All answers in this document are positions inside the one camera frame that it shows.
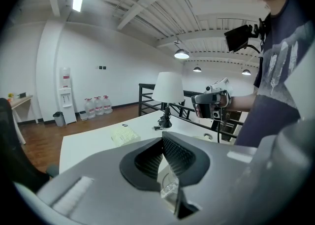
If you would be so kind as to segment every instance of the t-shirt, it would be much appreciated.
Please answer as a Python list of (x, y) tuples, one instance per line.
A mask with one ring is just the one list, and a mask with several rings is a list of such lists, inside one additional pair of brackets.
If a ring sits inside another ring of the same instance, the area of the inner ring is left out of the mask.
[(284, 85), (314, 38), (314, 24), (297, 0), (286, 0), (282, 10), (271, 16), (271, 31), (266, 37), (260, 72), (254, 85), (257, 97), (236, 145), (258, 147), (263, 137), (278, 134), (299, 118), (296, 105)]

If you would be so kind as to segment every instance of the black office chair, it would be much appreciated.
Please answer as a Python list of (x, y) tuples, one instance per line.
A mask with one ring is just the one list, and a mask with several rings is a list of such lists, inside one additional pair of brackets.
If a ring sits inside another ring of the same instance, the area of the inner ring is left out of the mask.
[(4, 98), (0, 98), (0, 159), (5, 164), (8, 177), (34, 193), (49, 181), (49, 176), (58, 174), (55, 166), (49, 169), (53, 172), (49, 175), (37, 170), (29, 161), (14, 127), (11, 105)]

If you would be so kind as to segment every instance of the gray trash bin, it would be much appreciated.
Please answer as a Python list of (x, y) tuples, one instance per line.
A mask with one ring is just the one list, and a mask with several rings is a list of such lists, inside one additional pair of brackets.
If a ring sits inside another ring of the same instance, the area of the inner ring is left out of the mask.
[(55, 118), (55, 122), (58, 127), (62, 127), (65, 125), (62, 112), (57, 111), (55, 114), (53, 114), (53, 117)]

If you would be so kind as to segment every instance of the white table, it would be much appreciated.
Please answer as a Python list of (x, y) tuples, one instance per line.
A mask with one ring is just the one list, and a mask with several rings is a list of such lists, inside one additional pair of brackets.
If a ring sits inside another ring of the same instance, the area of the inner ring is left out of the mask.
[(34, 109), (33, 109), (33, 105), (32, 105), (32, 96), (26, 96), (26, 97), (23, 97), (23, 98), (15, 99), (15, 100), (13, 100), (13, 101), (10, 102), (11, 108), (12, 108), (12, 111), (13, 111), (14, 126), (15, 126), (15, 129), (16, 129), (16, 133), (17, 133), (17, 135), (18, 135), (18, 138), (19, 138), (19, 140), (20, 140), (20, 142), (21, 142), (22, 144), (26, 144), (26, 142), (25, 142), (24, 137), (22, 136), (22, 133), (20, 132), (20, 129), (19, 129), (19, 127), (18, 127), (18, 124), (16, 123), (16, 119), (15, 119), (15, 114), (16, 114), (15, 108), (18, 107), (18, 106), (20, 106), (20, 105), (23, 104), (24, 102), (29, 101), (29, 100), (31, 101), (31, 111), (32, 111), (32, 113), (33, 113), (33, 115), (34, 115), (34, 117), (35, 117), (36, 123), (38, 124), (38, 119), (36, 118), (36, 115), (35, 115)]
[[(163, 131), (173, 131), (187, 136), (203, 136), (205, 133), (208, 133), (213, 137), (211, 141), (217, 142), (216, 132), (191, 124), (174, 116), (172, 116), (170, 120), (172, 123), (171, 128), (163, 130), (152, 129), (153, 126), (158, 125), (158, 119), (160, 119), (162, 115), (162, 111), (156, 111), (115, 125), (63, 137), (59, 172), (62, 173), (68, 170), (92, 154), (116, 148), (116, 145), (111, 139), (111, 133), (113, 128), (121, 126), (122, 124), (127, 124), (133, 129), (141, 137), (141, 141), (162, 137)], [(229, 144), (229, 142), (226, 141), (221, 141), (221, 143)], [(161, 163), (161, 169), (164, 168), (163, 165), (167, 165), (165, 159), (163, 159)]]

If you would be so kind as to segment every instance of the wooden floor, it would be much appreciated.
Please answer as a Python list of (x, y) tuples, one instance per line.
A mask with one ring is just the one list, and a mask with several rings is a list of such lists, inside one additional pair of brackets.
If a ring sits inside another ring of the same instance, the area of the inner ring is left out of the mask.
[(137, 116), (138, 105), (132, 105), (114, 109), (111, 114), (96, 116), (87, 121), (82, 121), (78, 117), (76, 123), (64, 127), (43, 123), (22, 125), (19, 128), (26, 141), (26, 145), (22, 147), (32, 164), (44, 172), (50, 164), (59, 165), (64, 136), (117, 124)]

